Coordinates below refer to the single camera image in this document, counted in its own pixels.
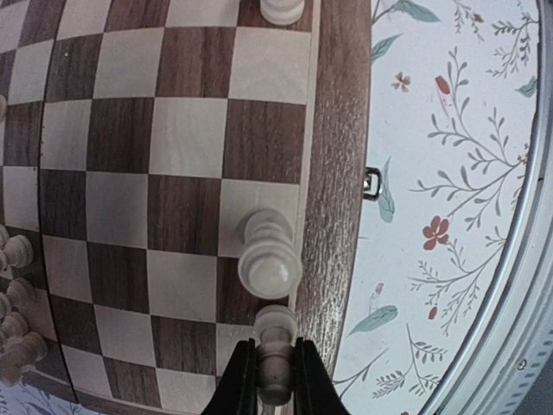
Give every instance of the curved metal edge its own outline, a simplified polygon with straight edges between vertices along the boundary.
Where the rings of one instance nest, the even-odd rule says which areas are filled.
[[[419,412],[421,415],[492,413],[480,410],[499,399],[498,383],[502,377],[505,381],[510,379],[507,376],[510,365],[516,363],[513,361],[528,346],[536,326],[547,316],[543,307],[549,306],[553,313],[553,304],[541,303],[553,291],[553,287],[546,285],[553,270],[549,244],[553,221],[553,162],[548,160],[553,150],[553,119],[549,120],[553,112],[553,54],[550,52],[553,50],[553,3],[541,0],[538,6],[541,23],[537,114],[520,200],[493,282],[473,327],[440,385]],[[540,307],[542,318],[535,318]]]

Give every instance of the metal clasp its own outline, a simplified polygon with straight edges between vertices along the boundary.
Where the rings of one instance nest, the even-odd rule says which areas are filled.
[[[382,173],[374,167],[365,167],[365,178],[363,179],[363,199],[377,201],[382,193]]]

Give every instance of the wooden border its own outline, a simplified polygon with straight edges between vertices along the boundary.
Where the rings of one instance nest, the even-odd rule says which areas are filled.
[[[299,334],[333,373],[357,246],[371,79],[371,2],[322,0]]]

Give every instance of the chess piece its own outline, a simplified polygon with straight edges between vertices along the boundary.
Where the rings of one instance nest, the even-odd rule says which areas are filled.
[[[8,110],[8,101],[6,97],[0,95],[0,123],[6,119],[6,111]]]
[[[302,17],[305,0],[260,0],[261,14],[269,23],[288,26]]]
[[[297,322],[283,305],[262,308],[253,326],[261,344],[257,347],[257,387],[266,405],[288,403],[294,389],[294,348]]]
[[[33,247],[25,236],[6,237],[6,228],[0,227],[0,269],[5,271],[9,266],[23,268],[33,262]]]
[[[7,387],[19,383],[22,373],[44,359],[48,346],[41,335],[35,332],[26,334],[18,343],[9,345],[0,355],[0,382]]]
[[[0,292],[0,318],[8,314],[12,307],[29,306],[35,299],[35,289],[29,281],[24,278],[14,279],[5,294]]]
[[[17,311],[9,313],[0,325],[0,347],[5,347],[11,339],[23,337],[29,332],[25,318]]]
[[[238,261],[242,285],[254,296],[273,300],[288,296],[302,276],[292,228],[273,209],[256,212],[245,225],[245,249]]]

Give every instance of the red flower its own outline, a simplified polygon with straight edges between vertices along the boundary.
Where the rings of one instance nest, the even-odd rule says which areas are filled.
[[[434,320],[436,314],[438,314],[438,308],[434,306],[432,307],[432,310],[429,312],[429,320]]]
[[[442,91],[442,93],[449,95],[451,93],[451,90],[449,89],[448,82],[443,78],[443,76],[437,76],[435,78],[435,83],[438,84],[438,89]]]
[[[424,244],[426,251],[432,251],[436,243],[445,245],[448,243],[449,220],[442,220],[440,216],[435,216],[429,227],[424,227],[423,235],[428,240]]]

